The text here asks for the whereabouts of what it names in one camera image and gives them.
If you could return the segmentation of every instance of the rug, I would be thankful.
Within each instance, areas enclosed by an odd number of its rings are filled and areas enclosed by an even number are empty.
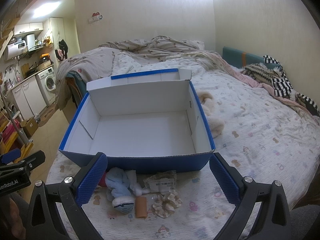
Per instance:
[[[38,124],[39,127],[44,126],[47,121],[53,116],[53,114],[56,112],[55,109],[56,104],[53,103],[51,106],[49,106],[40,116],[40,123]]]

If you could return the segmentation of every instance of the headboard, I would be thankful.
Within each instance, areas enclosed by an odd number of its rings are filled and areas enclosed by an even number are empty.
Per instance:
[[[242,68],[246,65],[253,64],[253,63],[260,63],[264,62],[263,57],[259,57],[254,54],[246,53],[239,49],[233,49],[229,47],[223,47],[222,49],[222,58],[228,62],[230,65]],[[264,63],[268,69],[273,69],[274,67],[280,67],[278,64],[273,63]]]

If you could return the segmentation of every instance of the open blue and white box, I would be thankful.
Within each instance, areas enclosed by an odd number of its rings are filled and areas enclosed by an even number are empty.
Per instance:
[[[60,152],[80,167],[103,152],[108,169],[202,169],[215,147],[190,80],[191,70],[164,69],[88,82]]]

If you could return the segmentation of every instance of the tiled floor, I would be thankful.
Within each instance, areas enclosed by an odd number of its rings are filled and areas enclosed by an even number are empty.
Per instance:
[[[45,153],[45,162],[35,168],[30,175],[31,185],[19,191],[21,196],[27,201],[30,201],[31,194],[37,180],[47,179],[50,167],[56,157],[60,142],[68,128],[68,121],[62,111],[57,110],[48,122],[39,127],[34,135],[33,148],[31,153],[42,150]]]

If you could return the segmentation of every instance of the orange strap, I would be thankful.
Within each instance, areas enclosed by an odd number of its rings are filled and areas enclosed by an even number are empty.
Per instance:
[[[243,52],[243,53],[242,53],[242,67],[244,67],[244,66],[247,65],[247,63],[246,63],[246,61],[245,61],[245,54],[247,54],[247,53],[246,53],[246,52]]]

